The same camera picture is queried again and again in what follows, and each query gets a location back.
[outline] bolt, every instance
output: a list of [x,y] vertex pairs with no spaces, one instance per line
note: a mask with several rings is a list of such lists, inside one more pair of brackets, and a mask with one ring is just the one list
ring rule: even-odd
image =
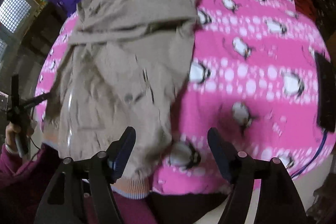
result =
[[280,164],[281,163],[281,160],[279,158],[273,158],[272,161],[275,163],[275,164]]
[[105,158],[106,157],[106,152],[105,151],[100,151],[98,154],[97,154],[98,158],[102,159],[102,158]]
[[244,152],[244,151],[239,151],[239,152],[238,152],[238,156],[239,156],[240,158],[246,158],[246,157],[247,157],[247,153]]
[[70,157],[67,157],[67,158],[65,158],[64,160],[63,160],[63,163],[64,164],[69,164],[69,163],[71,163],[72,162],[72,158],[70,158]]

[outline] bracelet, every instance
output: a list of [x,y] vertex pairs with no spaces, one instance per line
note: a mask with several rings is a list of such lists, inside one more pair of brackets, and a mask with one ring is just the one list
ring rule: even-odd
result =
[[5,138],[5,147],[6,147],[6,150],[9,154],[12,154],[12,155],[18,155],[19,152],[18,151],[14,151],[13,149],[11,149],[6,141],[6,138]]

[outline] window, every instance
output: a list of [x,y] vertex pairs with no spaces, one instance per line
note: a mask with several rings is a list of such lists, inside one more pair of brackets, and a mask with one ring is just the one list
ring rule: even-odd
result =
[[0,22],[14,33],[21,20],[29,15],[30,8],[26,0],[4,0],[0,6]]
[[5,52],[5,49],[7,47],[7,44],[0,39],[0,60],[2,59],[3,53]]

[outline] penguin print bedsheet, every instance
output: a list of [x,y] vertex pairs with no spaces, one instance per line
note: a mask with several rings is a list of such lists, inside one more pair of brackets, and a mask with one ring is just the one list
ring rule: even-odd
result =
[[[174,142],[153,174],[152,190],[230,190],[207,144],[210,127],[255,159],[277,156],[290,174],[301,169],[322,140],[314,55],[329,55],[315,24],[295,11],[294,0],[202,0],[198,16],[189,83],[171,111]],[[35,95],[50,90],[77,19],[74,13],[61,29]],[[40,121],[45,107],[36,107]],[[325,160],[335,139],[328,135],[301,176]]]

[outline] orange object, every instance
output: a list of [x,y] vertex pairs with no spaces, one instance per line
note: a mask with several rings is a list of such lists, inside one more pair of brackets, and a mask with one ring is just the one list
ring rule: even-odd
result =
[[297,12],[309,17],[313,22],[316,21],[317,12],[311,0],[294,0]]

